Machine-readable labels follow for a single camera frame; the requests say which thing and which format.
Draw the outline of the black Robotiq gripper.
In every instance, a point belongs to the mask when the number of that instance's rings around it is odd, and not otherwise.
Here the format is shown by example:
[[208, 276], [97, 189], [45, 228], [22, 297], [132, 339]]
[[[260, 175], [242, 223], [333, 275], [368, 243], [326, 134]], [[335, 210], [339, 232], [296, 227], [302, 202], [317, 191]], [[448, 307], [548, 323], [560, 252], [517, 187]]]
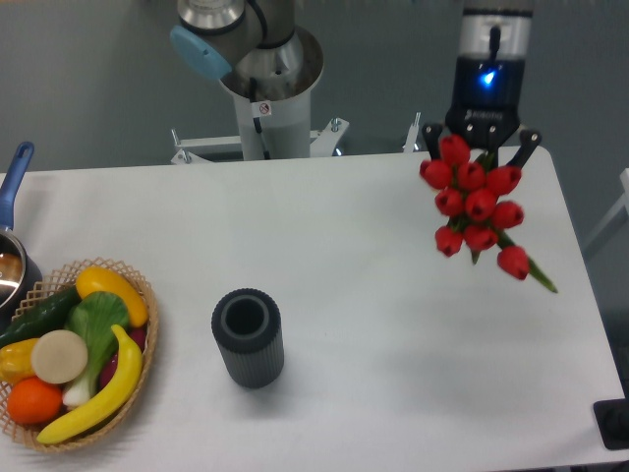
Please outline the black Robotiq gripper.
[[[422, 137], [431, 160], [441, 160], [440, 138], [447, 127], [470, 148], [499, 148], [519, 128], [518, 105], [525, 61], [460, 56], [444, 123], [426, 123]], [[537, 129], [521, 129], [520, 146], [508, 166], [522, 169], [542, 143]]]

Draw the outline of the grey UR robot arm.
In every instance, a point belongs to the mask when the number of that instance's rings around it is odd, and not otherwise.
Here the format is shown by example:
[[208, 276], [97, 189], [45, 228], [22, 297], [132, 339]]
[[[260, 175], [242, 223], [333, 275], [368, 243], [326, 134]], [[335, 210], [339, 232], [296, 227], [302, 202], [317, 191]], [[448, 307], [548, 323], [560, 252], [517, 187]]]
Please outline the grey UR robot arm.
[[[311, 127], [311, 93], [323, 70], [317, 40], [295, 22], [291, 1], [181, 1], [170, 33], [175, 52], [197, 74], [232, 96], [246, 160], [324, 157], [338, 153], [348, 130], [334, 118]], [[523, 126], [518, 105], [534, 5], [530, 1], [467, 1], [463, 5], [451, 105], [437, 123], [415, 121], [405, 152], [456, 135], [496, 156], [512, 137], [523, 166], [541, 143]]]

